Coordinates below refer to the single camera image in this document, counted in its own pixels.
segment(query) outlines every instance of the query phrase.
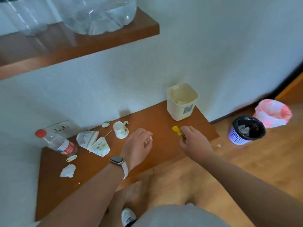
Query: white plastic bag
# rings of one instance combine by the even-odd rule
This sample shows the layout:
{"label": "white plastic bag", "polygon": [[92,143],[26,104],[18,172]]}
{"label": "white plastic bag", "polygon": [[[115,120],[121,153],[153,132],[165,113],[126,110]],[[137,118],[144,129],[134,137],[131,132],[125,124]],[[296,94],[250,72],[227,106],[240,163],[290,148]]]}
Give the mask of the white plastic bag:
{"label": "white plastic bag", "polygon": [[264,99],[256,107],[253,116],[259,119],[265,128],[269,128],[286,125],[292,113],[285,104],[273,99]]}

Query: large water jug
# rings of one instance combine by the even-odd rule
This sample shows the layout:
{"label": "large water jug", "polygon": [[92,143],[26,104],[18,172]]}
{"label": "large water jug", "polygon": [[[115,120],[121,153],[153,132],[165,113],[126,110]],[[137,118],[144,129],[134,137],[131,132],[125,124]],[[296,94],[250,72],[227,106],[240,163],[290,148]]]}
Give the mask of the large water jug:
{"label": "large water jug", "polygon": [[79,34],[113,32],[131,23],[136,0],[52,0],[62,21]]}

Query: plastic water bottle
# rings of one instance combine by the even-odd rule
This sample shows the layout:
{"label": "plastic water bottle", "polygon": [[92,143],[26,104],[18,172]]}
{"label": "plastic water bottle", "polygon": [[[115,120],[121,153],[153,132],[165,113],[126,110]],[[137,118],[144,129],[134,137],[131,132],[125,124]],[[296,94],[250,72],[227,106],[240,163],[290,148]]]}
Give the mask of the plastic water bottle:
{"label": "plastic water bottle", "polygon": [[113,32],[132,22],[136,0],[52,0],[64,24],[79,34]]}
{"label": "plastic water bottle", "polygon": [[48,148],[53,149],[68,157],[75,155],[78,148],[72,142],[56,133],[47,133],[46,130],[37,130],[35,135],[38,138],[43,138],[48,143]]}

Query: electrical outlet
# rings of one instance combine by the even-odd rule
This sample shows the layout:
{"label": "electrical outlet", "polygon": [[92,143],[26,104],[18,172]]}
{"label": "electrical outlet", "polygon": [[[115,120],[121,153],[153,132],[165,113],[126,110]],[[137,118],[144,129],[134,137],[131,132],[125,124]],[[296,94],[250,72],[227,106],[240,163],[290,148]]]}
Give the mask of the electrical outlet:
{"label": "electrical outlet", "polygon": [[49,126],[47,128],[44,128],[44,130],[46,130],[46,132],[64,134],[64,133],[69,133],[70,131],[72,131],[76,128],[78,128],[77,125],[73,124],[69,120],[66,120],[66,121],[57,123],[55,125]]}

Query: yellow object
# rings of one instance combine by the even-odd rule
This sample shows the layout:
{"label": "yellow object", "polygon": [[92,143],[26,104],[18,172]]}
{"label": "yellow object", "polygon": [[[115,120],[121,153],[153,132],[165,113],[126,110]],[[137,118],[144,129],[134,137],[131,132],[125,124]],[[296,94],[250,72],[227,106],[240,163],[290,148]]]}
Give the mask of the yellow object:
{"label": "yellow object", "polygon": [[178,134],[179,137],[185,139],[185,135],[180,131],[180,129],[178,128],[178,126],[173,126],[172,130],[173,130],[174,132],[176,132],[176,133]]}

